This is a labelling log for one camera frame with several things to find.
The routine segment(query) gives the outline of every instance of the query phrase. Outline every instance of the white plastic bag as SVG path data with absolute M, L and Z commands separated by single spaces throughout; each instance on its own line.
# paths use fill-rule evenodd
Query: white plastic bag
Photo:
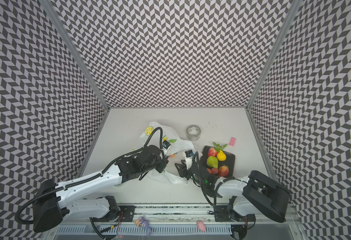
M 183 151 L 183 155 L 185 155 L 185 151 L 192 150 L 193 152 L 198 151 L 197 147 L 193 145 L 193 143 L 189 140 L 182 140 L 179 138 L 178 133 L 172 128 L 168 126 L 164 126 L 159 124 L 158 122 L 150 122 L 149 126 L 146 130 L 139 136 L 139 140 L 142 145 L 145 144 L 147 138 L 151 135 L 154 129 L 157 127 L 162 128 L 162 140 L 167 140 L 170 142 L 170 147 L 168 148 L 166 155 L 169 156 L 171 154 L 177 153 L 179 151 Z M 154 133 L 152 138 L 150 139 L 149 145 L 154 145 L 159 147 L 159 137 L 160 131 Z M 188 181 L 184 177 L 179 177 L 174 174 L 163 170 L 162 173 L 159 173 L 157 170 L 153 169 L 149 171 L 146 175 L 147 177 L 156 180 L 158 182 L 168 183 L 168 184 L 187 184 Z
M 157 127 L 161 127 L 163 130 L 162 141 L 167 140 L 171 143 L 169 149 L 167 150 L 166 155 L 169 156 L 171 154 L 177 153 L 179 151 L 187 151 L 192 150 L 193 152 L 197 151 L 194 147 L 193 143 L 189 140 L 182 140 L 179 138 L 178 133 L 172 128 L 168 126 L 164 126 L 159 124 L 158 122 L 150 122 L 149 126 L 146 130 L 139 136 L 140 142 L 145 144 L 147 138 L 151 135 L 151 132 Z M 150 139 L 149 145 L 155 145 L 159 147 L 159 136 L 160 131 L 154 133 L 154 136 Z
M 150 170 L 146 176 L 153 180 L 156 180 L 157 182 L 162 182 L 167 184 L 187 185 L 187 182 L 188 182 L 185 177 L 176 176 L 174 174 L 167 172 L 166 170 L 163 170 L 163 172 L 159 173 L 157 170 L 153 169 L 153 170 Z

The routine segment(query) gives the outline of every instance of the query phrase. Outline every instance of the pink toy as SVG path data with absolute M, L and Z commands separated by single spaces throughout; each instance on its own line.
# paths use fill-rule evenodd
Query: pink toy
M 235 137 L 231 137 L 229 145 L 234 146 L 234 144 L 235 144 Z
M 206 226 L 202 221 L 197 222 L 197 228 L 201 230 L 202 232 L 206 232 Z

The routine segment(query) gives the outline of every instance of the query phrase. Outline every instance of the chevron patterned wall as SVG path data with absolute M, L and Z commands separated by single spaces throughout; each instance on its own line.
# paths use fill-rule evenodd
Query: chevron patterned wall
M 53 0 L 113 107 L 244 106 L 291 0 Z
M 104 113 L 37 2 L 0 1 L 0 239 L 38 236 L 18 205 L 76 175 Z
M 251 110 L 311 239 L 351 239 L 351 1 L 305 0 Z

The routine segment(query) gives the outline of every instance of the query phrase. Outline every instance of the green fruit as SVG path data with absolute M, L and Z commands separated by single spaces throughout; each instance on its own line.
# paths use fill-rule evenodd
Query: green fruit
M 210 156 L 207 158 L 207 166 L 218 168 L 218 158 Z

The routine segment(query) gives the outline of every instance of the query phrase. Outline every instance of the tape roll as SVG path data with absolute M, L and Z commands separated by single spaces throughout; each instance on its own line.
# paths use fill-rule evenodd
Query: tape roll
M 201 136 L 201 129 L 197 125 L 190 125 L 186 128 L 186 137 L 190 141 L 196 141 Z

